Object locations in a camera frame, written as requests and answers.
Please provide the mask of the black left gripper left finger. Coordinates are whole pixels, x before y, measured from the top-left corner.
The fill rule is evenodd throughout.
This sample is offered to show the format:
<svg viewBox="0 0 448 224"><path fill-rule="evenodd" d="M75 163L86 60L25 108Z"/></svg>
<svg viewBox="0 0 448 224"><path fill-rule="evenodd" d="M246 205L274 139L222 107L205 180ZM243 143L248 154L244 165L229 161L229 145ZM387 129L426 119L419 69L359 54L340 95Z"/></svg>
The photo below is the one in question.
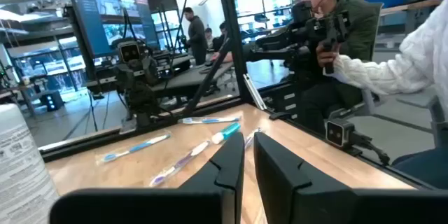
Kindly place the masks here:
<svg viewBox="0 0 448 224"><path fill-rule="evenodd" d="M178 188L88 188L54 203L50 223L238 223L244 137L234 133Z"/></svg>

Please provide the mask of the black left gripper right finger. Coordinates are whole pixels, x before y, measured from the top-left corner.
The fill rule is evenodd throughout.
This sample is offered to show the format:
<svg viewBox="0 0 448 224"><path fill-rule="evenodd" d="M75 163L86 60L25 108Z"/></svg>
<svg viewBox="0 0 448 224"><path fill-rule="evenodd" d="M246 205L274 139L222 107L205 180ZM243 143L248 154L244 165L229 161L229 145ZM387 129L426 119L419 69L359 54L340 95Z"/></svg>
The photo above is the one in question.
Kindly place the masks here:
<svg viewBox="0 0 448 224"><path fill-rule="evenodd" d="M268 223L447 224L447 191L350 188L264 133L253 140Z"/></svg>

